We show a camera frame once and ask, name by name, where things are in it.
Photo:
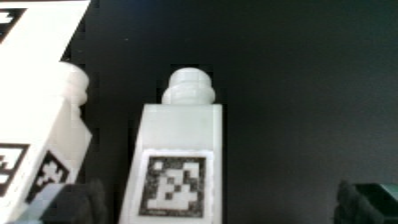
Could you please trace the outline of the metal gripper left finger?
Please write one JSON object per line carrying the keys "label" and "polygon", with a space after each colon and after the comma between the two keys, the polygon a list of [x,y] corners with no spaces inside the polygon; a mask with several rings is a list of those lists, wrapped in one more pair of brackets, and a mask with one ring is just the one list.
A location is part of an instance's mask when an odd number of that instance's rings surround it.
{"label": "metal gripper left finger", "polygon": [[106,216],[101,182],[65,184],[41,215],[42,224],[106,224]]}

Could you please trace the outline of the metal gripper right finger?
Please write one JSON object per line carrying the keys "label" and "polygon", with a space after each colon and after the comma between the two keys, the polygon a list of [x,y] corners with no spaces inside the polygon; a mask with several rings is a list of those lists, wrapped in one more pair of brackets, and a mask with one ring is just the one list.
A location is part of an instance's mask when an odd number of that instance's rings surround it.
{"label": "metal gripper right finger", "polygon": [[334,224],[398,224],[398,184],[339,183]]}

